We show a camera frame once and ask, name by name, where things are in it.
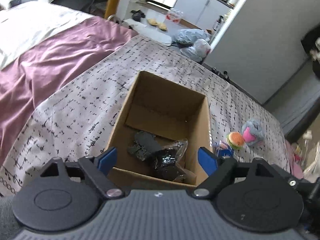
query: pot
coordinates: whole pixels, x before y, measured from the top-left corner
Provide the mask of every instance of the pot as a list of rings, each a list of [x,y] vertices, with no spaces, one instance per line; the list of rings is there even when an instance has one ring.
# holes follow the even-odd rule
[[[235,6],[238,0],[228,0],[228,4]]]

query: gray plush toy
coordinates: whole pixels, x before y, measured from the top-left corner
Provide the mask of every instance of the gray plush toy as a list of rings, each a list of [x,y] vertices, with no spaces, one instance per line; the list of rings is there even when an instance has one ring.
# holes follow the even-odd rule
[[[249,119],[245,122],[242,126],[241,134],[248,146],[253,146],[264,141],[264,132],[261,129],[261,122],[256,119]]]

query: pink cloth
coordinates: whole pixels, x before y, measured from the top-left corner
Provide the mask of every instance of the pink cloth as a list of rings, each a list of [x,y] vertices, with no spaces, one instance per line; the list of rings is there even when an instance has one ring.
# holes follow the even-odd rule
[[[41,42],[0,71],[0,165],[42,101],[136,35],[92,17]]]
[[[285,140],[285,145],[287,147],[288,154],[289,154],[291,174],[295,176],[297,179],[303,179],[302,168],[300,167],[299,164],[295,163],[294,157],[293,157],[293,149],[287,140]]]

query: open cardboard box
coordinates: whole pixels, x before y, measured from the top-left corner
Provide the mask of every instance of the open cardboard box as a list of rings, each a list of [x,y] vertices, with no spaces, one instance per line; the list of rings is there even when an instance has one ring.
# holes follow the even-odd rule
[[[187,138],[184,168],[195,173],[196,180],[178,183],[152,177],[153,169],[127,152],[140,130],[155,134],[161,145]],[[116,147],[118,153],[116,167],[108,178],[119,187],[194,188],[208,177],[198,163],[197,152],[200,147],[212,151],[210,132],[205,95],[141,71],[129,90],[106,146],[106,149]]]

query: patterned bedspread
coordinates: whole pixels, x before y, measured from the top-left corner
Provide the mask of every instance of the patterned bedspread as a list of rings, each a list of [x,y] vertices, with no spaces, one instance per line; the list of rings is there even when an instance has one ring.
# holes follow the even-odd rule
[[[0,169],[0,192],[15,194],[52,157],[75,161],[99,155],[108,141],[135,76],[149,71],[209,98],[213,140],[261,120],[265,144],[236,152],[239,161],[262,157],[289,170],[284,134],[265,109],[201,65],[141,35],[41,103]]]

